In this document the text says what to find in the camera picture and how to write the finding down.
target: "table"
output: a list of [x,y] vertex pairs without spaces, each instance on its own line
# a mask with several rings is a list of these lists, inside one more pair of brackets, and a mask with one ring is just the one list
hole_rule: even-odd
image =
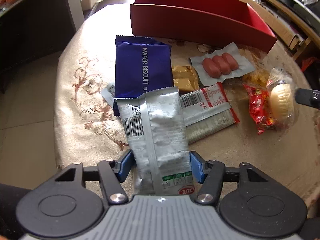
[[[98,29],[105,31],[97,35],[94,30]],[[88,18],[60,56],[54,129],[61,168],[75,161],[91,166],[104,159],[117,159],[128,148],[120,119],[113,116],[100,94],[114,81],[116,34],[132,35],[128,4],[109,5]],[[205,44],[160,40],[172,45],[172,65],[189,65],[188,57],[212,50]],[[308,88],[299,67],[279,41],[267,56],[254,48],[239,48],[253,64],[264,63],[268,69],[284,67],[299,87]],[[309,207],[320,193],[319,111],[300,106],[297,123],[278,141],[272,130],[257,135],[243,87],[235,82],[224,82],[223,86],[240,123],[191,144],[190,150],[227,166],[250,162],[301,196]],[[123,183],[128,195],[132,193],[131,182],[130,175]],[[98,191],[97,184],[89,187]],[[235,187],[230,182],[223,194]]]

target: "shelf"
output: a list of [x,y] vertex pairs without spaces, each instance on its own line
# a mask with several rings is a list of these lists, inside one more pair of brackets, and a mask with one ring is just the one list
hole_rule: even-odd
[[317,47],[320,48],[320,37],[317,33],[306,23],[304,22],[299,16],[297,16],[292,10],[286,7],[284,4],[279,2],[278,0],[266,0],[284,14],[286,14],[311,40],[316,44]]
[[263,6],[253,0],[240,0],[252,6],[252,8],[260,15],[260,17],[270,26],[270,28],[282,39],[290,50],[297,48],[299,39],[295,33],[279,20],[275,15],[268,12]]

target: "green label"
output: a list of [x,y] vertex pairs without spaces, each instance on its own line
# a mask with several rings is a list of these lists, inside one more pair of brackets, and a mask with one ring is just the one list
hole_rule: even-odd
[[177,179],[177,178],[182,178],[182,177],[184,177],[184,173],[181,172],[181,173],[174,174],[173,177],[174,177],[175,179]]
[[192,176],[192,172],[191,171],[187,171],[184,173],[184,176]]
[[170,180],[170,179],[173,179],[172,175],[162,177],[162,181],[166,181],[166,180]]

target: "red box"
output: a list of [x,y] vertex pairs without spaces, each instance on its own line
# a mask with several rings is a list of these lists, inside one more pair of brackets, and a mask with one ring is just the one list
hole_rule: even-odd
[[217,47],[231,42],[269,52],[277,38],[252,7],[238,0],[135,0],[136,36],[193,41]]

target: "floor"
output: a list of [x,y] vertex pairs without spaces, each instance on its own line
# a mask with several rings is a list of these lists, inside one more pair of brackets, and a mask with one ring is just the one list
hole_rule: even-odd
[[[108,4],[134,0],[103,0]],[[22,66],[0,93],[0,183],[33,189],[57,172],[53,106],[59,56]]]

